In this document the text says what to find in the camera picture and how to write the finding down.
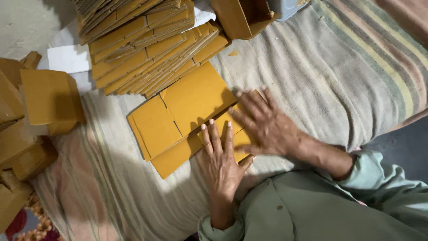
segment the white wall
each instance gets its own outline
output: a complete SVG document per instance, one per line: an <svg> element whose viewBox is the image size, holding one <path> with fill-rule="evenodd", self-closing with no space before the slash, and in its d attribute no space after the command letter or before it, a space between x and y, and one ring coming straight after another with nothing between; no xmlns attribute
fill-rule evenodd
<svg viewBox="0 0 428 241"><path fill-rule="evenodd" d="M71 0L0 0L0 57L37 51L75 17Z"/></svg>

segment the light green sleeve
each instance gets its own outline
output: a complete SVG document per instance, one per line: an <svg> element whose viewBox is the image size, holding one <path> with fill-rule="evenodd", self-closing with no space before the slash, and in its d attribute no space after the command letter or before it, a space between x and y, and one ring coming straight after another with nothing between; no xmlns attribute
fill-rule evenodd
<svg viewBox="0 0 428 241"><path fill-rule="evenodd" d="M206 216L199 221L198 234L200 241L239 241L244 235L244 224L237 218L231 227L219 230L211 226L211 218Z"/></svg>
<svg viewBox="0 0 428 241"><path fill-rule="evenodd" d="M381 163L375 151L354 152L357 160L350 177L338 182L354 198L428 234L428 186L410 181L397 165Z"/></svg>

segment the plastic container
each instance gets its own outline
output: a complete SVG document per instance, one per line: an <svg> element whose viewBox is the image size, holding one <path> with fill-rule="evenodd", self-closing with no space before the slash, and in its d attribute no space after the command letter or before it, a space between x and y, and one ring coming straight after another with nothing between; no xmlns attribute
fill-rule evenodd
<svg viewBox="0 0 428 241"><path fill-rule="evenodd" d="M281 17L277 21L285 21L293 16L297 11L308 3L304 3L300 6L296 6L301 0L267 0L269 3L269 8L276 12L282 13Z"/></svg>

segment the wrist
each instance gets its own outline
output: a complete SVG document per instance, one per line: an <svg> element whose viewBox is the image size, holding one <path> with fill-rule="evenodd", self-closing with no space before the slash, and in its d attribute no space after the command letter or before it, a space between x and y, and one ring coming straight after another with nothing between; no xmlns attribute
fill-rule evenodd
<svg viewBox="0 0 428 241"><path fill-rule="evenodd" d="M311 136L304 140L302 149L306 155L301 160L326 170L333 179L344 180L351 174L354 161L347 152Z"/></svg>
<svg viewBox="0 0 428 241"><path fill-rule="evenodd" d="M233 216L233 198L225 195L210 195L211 226L215 229L225 230L235 223Z"/></svg>

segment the folded cardboard box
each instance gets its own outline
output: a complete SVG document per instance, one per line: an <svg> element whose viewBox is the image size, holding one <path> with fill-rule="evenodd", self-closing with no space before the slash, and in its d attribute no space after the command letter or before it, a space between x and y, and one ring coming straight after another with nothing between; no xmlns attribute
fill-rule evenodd
<svg viewBox="0 0 428 241"><path fill-rule="evenodd" d="M12 170L18 180L35 178L52 162L58 159L58 153L47 136L42 136L42 143L17 156L11 162Z"/></svg>
<svg viewBox="0 0 428 241"><path fill-rule="evenodd" d="M24 111L39 135L70 132L77 122L86 124L76 81L66 72L22 69Z"/></svg>
<svg viewBox="0 0 428 241"><path fill-rule="evenodd" d="M33 189L19 181L12 171L0 170L0 233L4 233L21 210Z"/></svg>
<svg viewBox="0 0 428 241"><path fill-rule="evenodd" d="M24 117L22 99L18 89L0 70L0 124L7 124Z"/></svg>
<svg viewBox="0 0 428 241"><path fill-rule="evenodd" d="M281 16L266 0L211 0L211 6L230 39L252 39Z"/></svg>
<svg viewBox="0 0 428 241"><path fill-rule="evenodd" d="M207 62L141 105L128 121L145 160L165 179L202 147L200 125L235 102L233 93ZM228 116L221 117L220 122ZM236 125L235 133L241 133L236 141L249 143L242 129Z"/></svg>
<svg viewBox="0 0 428 241"><path fill-rule="evenodd" d="M25 120L21 119L0 132L0 170L12 168L12 163L23 153L43 140L31 134Z"/></svg>

